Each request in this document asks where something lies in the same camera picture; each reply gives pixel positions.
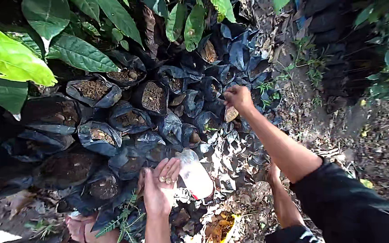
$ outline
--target plastic bottle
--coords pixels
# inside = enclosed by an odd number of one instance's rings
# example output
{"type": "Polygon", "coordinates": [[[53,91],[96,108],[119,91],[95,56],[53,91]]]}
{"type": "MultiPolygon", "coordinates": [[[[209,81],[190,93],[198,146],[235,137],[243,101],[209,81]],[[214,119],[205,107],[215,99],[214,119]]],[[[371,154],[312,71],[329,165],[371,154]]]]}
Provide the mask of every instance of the plastic bottle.
{"type": "Polygon", "coordinates": [[[198,200],[210,196],[214,189],[213,181],[199,162],[197,154],[189,148],[184,148],[181,153],[175,155],[181,161],[179,175],[193,197],[198,200]]]}

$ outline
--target person's left hand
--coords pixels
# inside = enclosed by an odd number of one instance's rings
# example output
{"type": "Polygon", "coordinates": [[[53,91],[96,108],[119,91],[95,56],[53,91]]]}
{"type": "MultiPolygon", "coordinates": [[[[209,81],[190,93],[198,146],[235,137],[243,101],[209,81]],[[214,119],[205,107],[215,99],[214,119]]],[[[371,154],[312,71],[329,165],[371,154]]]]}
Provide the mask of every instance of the person's left hand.
{"type": "Polygon", "coordinates": [[[164,159],[152,168],[140,172],[138,188],[144,187],[143,201],[148,218],[168,218],[175,202],[176,180],[180,171],[180,161],[176,158],[164,159]]]}

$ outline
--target hand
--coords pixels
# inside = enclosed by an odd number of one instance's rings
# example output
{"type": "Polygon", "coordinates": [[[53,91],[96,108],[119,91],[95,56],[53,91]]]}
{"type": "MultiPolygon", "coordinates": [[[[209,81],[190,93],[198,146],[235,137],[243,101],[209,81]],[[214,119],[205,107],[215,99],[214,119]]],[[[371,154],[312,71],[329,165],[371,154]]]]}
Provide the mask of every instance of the hand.
{"type": "Polygon", "coordinates": [[[139,186],[144,185],[143,201],[148,218],[166,220],[169,218],[175,202],[175,187],[179,171],[180,161],[176,158],[162,160],[154,170],[151,168],[141,170],[139,186]]]}
{"type": "Polygon", "coordinates": [[[250,91],[245,86],[234,85],[227,89],[223,95],[226,98],[226,101],[224,102],[226,107],[235,107],[243,116],[246,111],[255,107],[251,100],[250,91]]]}

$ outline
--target foot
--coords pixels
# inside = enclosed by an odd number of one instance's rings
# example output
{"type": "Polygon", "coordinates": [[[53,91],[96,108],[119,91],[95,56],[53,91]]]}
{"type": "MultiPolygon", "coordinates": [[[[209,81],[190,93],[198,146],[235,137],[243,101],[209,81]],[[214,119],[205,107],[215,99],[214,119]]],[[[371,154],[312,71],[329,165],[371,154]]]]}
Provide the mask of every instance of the foot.
{"type": "Polygon", "coordinates": [[[117,243],[119,236],[118,229],[114,229],[96,238],[95,235],[100,230],[91,232],[93,225],[95,224],[95,218],[97,215],[84,217],[82,215],[75,217],[68,217],[66,220],[67,228],[70,232],[71,238],[78,242],[85,243],[117,243]]]}
{"type": "Polygon", "coordinates": [[[271,186],[273,186],[273,185],[276,184],[276,183],[281,184],[281,180],[280,180],[280,169],[279,169],[278,166],[274,163],[273,160],[271,160],[270,169],[268,170],[267,182],[268,182],[271,186]]]}

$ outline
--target person's right hand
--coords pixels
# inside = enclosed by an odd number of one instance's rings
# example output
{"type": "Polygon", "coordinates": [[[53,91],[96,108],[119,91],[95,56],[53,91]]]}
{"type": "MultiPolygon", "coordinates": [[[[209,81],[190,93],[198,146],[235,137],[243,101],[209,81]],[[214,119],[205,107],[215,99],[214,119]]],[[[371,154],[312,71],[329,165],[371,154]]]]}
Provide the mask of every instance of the person's right hand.
{"type": "Polygon", "coordinates": [[[226,107],[235,107],[244,116],[244,113],[254,107],[249,89],[245,86],[234,85],[223,93],[226,107]]]}

